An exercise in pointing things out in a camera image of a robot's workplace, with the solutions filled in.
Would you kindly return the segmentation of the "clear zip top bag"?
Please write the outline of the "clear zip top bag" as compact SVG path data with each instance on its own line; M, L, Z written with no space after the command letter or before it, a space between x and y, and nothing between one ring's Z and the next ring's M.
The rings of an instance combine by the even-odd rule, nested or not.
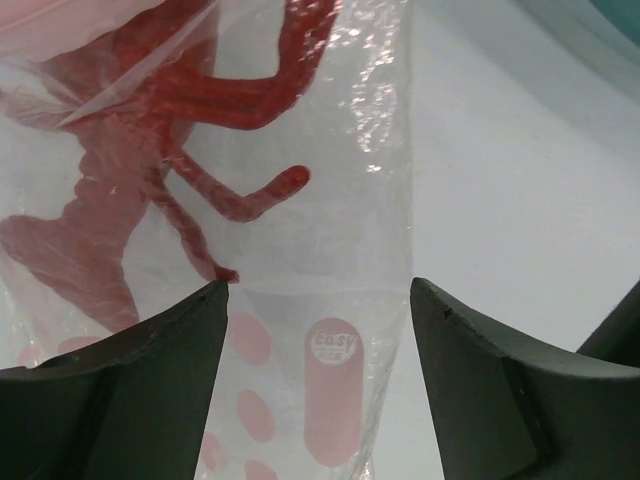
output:
M3 2L1 96L16 93L58 108L37 68L157 2ZM219 10L215 75L273 75L288 1L211 2ZM197 124L185 143L236 193L253 193L295 165L309 169L306 186L256 220L238 223L179 175L166 177L211 256L237 280L203 279L155 205L124 251L136 324L210 283L228 287L227 330L191 479L372 473L382 404L409 315L413 5L335 2L338 16L314 79L291 109L257 130ZM73 135L23 126L1 111L1 223L20 214L59 217L74 196L82 156ZM1 245L1 373L37 367L116 333Z

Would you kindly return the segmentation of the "red fake lobster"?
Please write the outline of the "red fake lobster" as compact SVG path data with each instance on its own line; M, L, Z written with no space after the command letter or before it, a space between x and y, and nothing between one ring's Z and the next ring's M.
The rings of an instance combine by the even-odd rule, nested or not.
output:
M41 131L73 135L83 148L80 180L59 217L11 215L1 245L15 262L82 313L116 333L139 320L122 261L129 238L155 205L207 281L238 275L211 256L206 237L166 185L179 175L222 217L256 220L309 182L295 165L242 195L185 150L197 124L257 130L311 85L338 16L335 1L288 1L278 67L263 78L214 73L219 10L211 1L160 1L88 44L46 60L37 74L58 108L3 93L1 111Z

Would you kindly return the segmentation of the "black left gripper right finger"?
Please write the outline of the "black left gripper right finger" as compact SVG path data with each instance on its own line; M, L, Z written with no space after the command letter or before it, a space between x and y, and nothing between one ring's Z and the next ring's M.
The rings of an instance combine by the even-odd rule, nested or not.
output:
M422 278L410 303L446 478L638 477L637 289L574 352Z

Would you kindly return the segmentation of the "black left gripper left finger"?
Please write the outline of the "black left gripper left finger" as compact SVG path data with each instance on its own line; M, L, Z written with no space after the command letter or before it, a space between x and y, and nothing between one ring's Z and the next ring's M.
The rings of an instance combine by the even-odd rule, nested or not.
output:
M34 367L1 373L5 479L194 477L227 330L228 287Z

